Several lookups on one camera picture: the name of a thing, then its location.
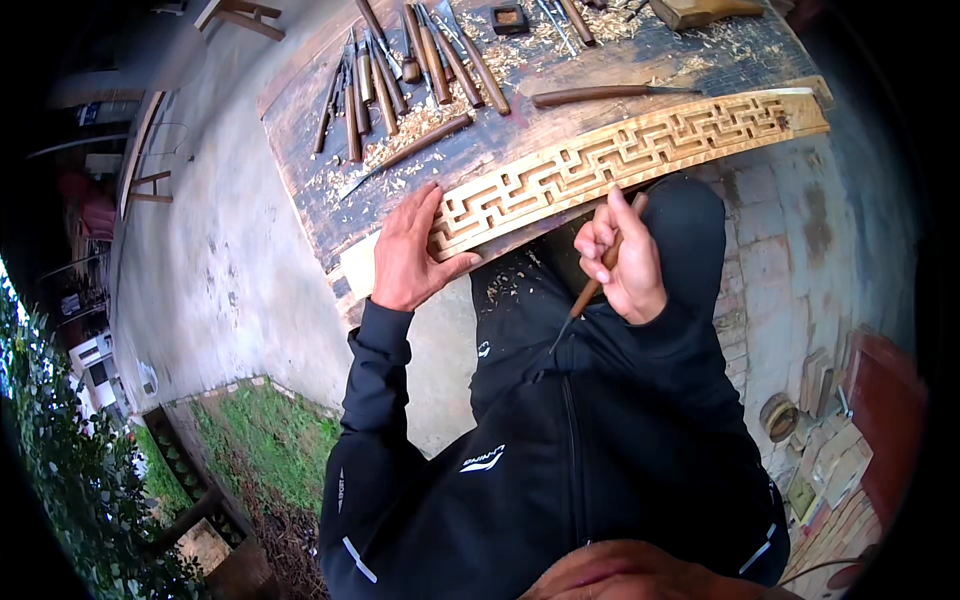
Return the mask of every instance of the man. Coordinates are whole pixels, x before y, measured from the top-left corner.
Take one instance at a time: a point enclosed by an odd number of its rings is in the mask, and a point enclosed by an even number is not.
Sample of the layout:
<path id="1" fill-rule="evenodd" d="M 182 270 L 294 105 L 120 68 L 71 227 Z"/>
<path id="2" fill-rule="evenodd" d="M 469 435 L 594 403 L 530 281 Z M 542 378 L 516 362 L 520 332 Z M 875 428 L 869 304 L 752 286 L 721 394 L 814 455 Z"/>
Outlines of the man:
<path id="1" fill-rule="evenodd" d="M 406 438 L 407 329 L 418 306 L 479 261 L 464 252 L 438 264 L 427 254 L 442 195 L 427 185 L 384 222 L 373 294 L 349 334 L 344 432 L 321 518 L 333 596 L 517 598 L 529 589 L 586 598 L 642 575 L 609 597 L 754 598 L 756 584 L 775 584 L 789 551 L 780 494 L 711 324 L 725 248 L 720 198 L 671 176 L 638 198 L 648 204 L 641 220 L 614 187 L 574 242 L 606 301 L 588 306 L 553 353 L 574 298 L 543 253 L 520 249 L 471 274 L 477 426 L 427 461 Z M 618 230 L 608 270 L 600 258 Z M 493 278 L 521 270 L 534 292 L 491 304 Z M 644 559 L 632 559 L 639 547 Z M 576 558 L 598 553 L 600 566 Z M 550 592 L 558 568 L 568 582 Z M 699 575 L 675 576 L 689 569 Z M 546 584 L 531 588 L 541 574 Z"/>

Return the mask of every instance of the dark wooden tabletop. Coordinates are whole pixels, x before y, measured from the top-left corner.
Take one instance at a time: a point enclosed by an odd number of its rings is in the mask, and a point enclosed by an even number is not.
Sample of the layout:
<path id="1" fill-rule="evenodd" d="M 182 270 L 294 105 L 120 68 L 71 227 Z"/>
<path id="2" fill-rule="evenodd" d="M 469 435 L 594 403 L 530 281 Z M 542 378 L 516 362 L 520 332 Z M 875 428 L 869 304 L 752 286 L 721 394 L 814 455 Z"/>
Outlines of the dark wooden tabletop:
<path id="1" fill-rule="evenodd" d="M 398 49 L 397 4 L 371 4 L 386 37 Z M 510 37 L 497 36 L 492 31 L 489 5 L 476 0 L 451 4 L 458 21 L 472 34 L 500 80 L 511 105 L 510 115 L 499 115 L 490 103 L 473 110 L 462 92 L 453 105 L 438 113 L 423 106 L 423 85 L 401 84 L 410 95 L 408 102 L 415 112 L 400 119 L 398 138 L 387 139 L 384 123 L 372 110 L 374 125 L 363 140 L 365 163 L 346 162 L 346 126 L 342 118 L 333 122 L 324 151 L 313 155 L 321 103 L 343 40 L 351 24 L 357 33 L 365 26 L 353 5 L 341 8 L 327 19 L 322 30 L 294 54 L 258 101 L 277 169 L 348 326 L 359 323 L 362 299 L 353 295 L 339 271 L 340 254 L 379 229 L 406 193 L 430 180 L 447 188 L 455 187 L 543 146 L 696 98 L 690 94 L 669 94 L 537 109 L 530 103 L 531 95 L 585 85 L 650 82 L 693 86 L 711 96 L 786 85 L 822 86 L 802 44 L 769 7 L 762 17 L 732 17 L 675 33 L 654 16 L 649 6 L 624 23 L 622 12 L 596 12 L 578 4 L 598 43 L 592 48 L 581 44 L 579 56 L 572 58 L 532 0 L 521 3 L 530 20 L 531 33 Z M 576 38 L 572 29 L 568 33 Z M 451 90 L 459 92 L 459 86 L 451 84 Z M 373 168 L 413 139 L 415 131 L 467 111 L 474 115 L 469 128 L 401 161 L 387 173 L 364 182 L 345 201 L 339 200 L 343 185 L 361 169 Z M 472 252 L 479 252 L 485 261 L 491 260 L 594 209 L 597 202 L 581 204 L 512 231 Z"/>

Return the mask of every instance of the black jacket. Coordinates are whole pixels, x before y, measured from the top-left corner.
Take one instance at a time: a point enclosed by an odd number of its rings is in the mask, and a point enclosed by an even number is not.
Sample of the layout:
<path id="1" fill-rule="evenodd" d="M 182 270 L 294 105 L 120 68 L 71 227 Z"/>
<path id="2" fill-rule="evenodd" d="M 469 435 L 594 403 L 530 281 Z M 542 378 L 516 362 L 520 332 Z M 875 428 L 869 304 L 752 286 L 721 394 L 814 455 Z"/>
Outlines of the black jacket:
<path id="1" fill-rule="evenodd" d="M 516 598 L 564 554 L 610 539 L 776 582 L 788 552 L 780 495 L 722 355 L 718 365 L 697 349 L 682 308 L 668 303 L 648 329 L 678 331 L 660 358 L 670 381 L 540 370 L 490 382 L 497 402 L 430 461 L 406 438 L 412 318 L 368 301 L 349 334 L 320 536 L 334 598 Z"/>

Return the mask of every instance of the zipper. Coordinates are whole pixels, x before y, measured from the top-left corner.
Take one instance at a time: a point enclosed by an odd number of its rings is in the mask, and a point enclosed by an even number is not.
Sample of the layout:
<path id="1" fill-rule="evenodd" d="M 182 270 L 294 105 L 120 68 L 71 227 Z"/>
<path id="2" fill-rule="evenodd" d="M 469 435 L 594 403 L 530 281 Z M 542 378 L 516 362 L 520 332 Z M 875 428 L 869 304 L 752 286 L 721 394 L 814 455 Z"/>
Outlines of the zipper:
<path id="1" fill-rule="evenodd" d="M 564 404 L 566 405 L 566 420 L 569 425 L 570 443 L 570 490 L 573 504 L 573 535 L 575 547 L 589 543 L 584 533 L 586 530 L 584 514 L 584 467 L 583 457 L 580 456 L 580 431 L 577 429 L 577 411 L 573 405 L 573 392 L 570 390 L 570 379 L 564 375 Z"/>

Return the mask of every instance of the carved wooden panel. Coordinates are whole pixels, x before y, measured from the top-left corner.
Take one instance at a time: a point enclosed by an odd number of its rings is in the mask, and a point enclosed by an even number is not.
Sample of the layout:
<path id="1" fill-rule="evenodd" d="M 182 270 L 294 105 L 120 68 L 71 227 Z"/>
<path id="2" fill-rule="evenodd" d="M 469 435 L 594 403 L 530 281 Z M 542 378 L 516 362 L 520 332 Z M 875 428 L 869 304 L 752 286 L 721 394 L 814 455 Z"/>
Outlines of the carved wooden panel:
<path id="1" fill-rule="evenodd" d="M 685 167 L 829 124 L 808 87 L 745 92 L 626 119 L 546 148 L 444 194 L 430 232 L 438 260 Z"/>

